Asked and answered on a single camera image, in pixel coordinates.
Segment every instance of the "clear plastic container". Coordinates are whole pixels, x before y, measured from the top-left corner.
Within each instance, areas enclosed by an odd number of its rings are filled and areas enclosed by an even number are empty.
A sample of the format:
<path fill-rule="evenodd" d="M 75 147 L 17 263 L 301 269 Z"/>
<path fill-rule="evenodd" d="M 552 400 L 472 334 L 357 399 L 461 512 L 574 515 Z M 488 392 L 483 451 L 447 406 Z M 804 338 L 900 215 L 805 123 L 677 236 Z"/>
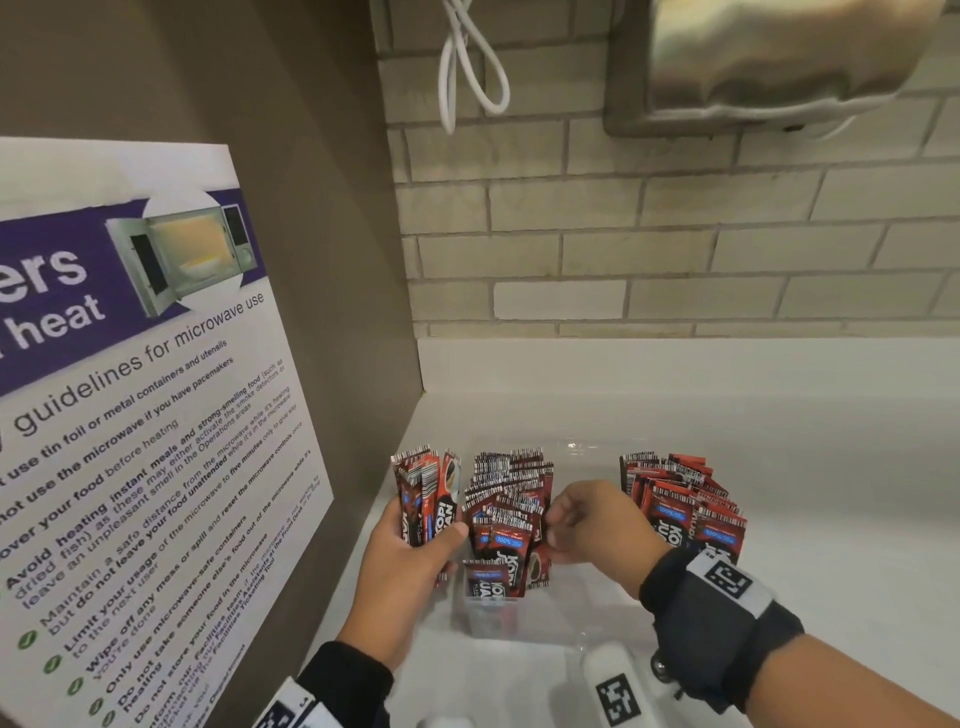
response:
<path fill-rule="evenodd" d="M 504 436 L 478 441 L 464 456 L 464 477 L 472 473 L 475 453 L 540 446 L 554 463 L 553 497 L 577 480 L 619 482 L 618 457 L 650 448 L 642 440 L 585 442 L 555 438 L 530 443 Z M 462 571 L 454 588 L 454 618 L 483 640 L 510 640 L 588 647 L 616 640 L 638 649 L 656 645 L 652 618 L 639 602 L 591 565 L 551 567 L 550 585 L 520 599 L 469 596 Z"/>

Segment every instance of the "power cord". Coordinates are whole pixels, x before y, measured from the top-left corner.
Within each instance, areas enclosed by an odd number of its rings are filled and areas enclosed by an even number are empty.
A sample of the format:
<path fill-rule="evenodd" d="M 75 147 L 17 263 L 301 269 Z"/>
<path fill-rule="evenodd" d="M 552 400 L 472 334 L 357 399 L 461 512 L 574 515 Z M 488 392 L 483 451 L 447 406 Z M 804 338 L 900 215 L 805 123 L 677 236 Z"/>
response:
<path fill-rule="evenodd" d="M 464 68 L 464 76 L 467 83 L 477 97 L 480 106 L 491 116 L 499 116 L 510 105 L 510 81 L 507 78 L 507 72 L 503 69 L 503 64 L 496 56 L 487 39 L 483 37 L 480 30 L 470 19 L 469 9 L 473 0 L 442 0 L 446 16 L 450 21 L 450 34 L 446 37 L 444 50 L 440 55 L 440 75 L 437 80 L 437 95 L 440 99 L 440 122 L 443 124 L 448 134 L 453 134 L 457 128 L 457 61 Z M 472 38 L 473 42 L 483 52 L 490 62 L 490 66 L 496 72 L 500 81 L 502 96 L 500 102 L 495 104 L 487 95 L 484 89 L 477 81 L 476 73 L 473 70 L 473 64 L 470 62 L 470 56 L 467 53 L 467 42 Z"/>

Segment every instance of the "black sleeve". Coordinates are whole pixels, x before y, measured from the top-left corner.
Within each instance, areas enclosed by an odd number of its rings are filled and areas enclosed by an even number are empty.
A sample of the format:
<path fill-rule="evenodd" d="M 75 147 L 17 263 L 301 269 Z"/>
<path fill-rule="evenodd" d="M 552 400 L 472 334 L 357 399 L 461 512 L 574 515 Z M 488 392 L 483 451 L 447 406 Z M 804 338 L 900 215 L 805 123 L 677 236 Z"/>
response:
<path fill-rule="evenodd" d="M 322 702 L 343 728 L 371 728 L 394 686 L 386 666 L 343 643 L 322 644 L 297 682 Z"/>

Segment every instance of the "microwave illustration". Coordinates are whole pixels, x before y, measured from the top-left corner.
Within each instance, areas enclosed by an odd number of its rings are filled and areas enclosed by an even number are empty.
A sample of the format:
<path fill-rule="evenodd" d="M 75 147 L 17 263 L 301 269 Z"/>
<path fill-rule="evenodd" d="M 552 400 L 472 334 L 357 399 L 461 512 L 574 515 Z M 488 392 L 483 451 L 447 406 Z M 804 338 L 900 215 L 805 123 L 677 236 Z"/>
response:
<path fill-rule="evenodd" d="M 107 231 L 147 316 L 256 267 L 240 206 L 107 220 Z"/>

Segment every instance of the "hand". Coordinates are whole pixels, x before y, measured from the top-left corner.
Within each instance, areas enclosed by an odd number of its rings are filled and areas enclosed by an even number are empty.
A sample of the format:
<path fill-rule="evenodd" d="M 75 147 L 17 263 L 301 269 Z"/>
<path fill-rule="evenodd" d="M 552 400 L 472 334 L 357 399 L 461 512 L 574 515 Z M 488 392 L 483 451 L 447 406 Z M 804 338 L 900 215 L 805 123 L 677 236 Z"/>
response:
<path fill-rule="evenodd" d="M 466 537 L 467 525 L 455 522 L 426 545 L 411 547 L 400 538 L 400 499 L 391 498 L 370 535 L 353 606 L 337 641 L 390 670 L 400 667 L 437 574 Z"/>
<path fill-rule="evenodd" d="M 554 564 L 590 562 L 634 599 L 670 550 L 630 497 L 605 480 L 570 483 L 545 518 Z"/>

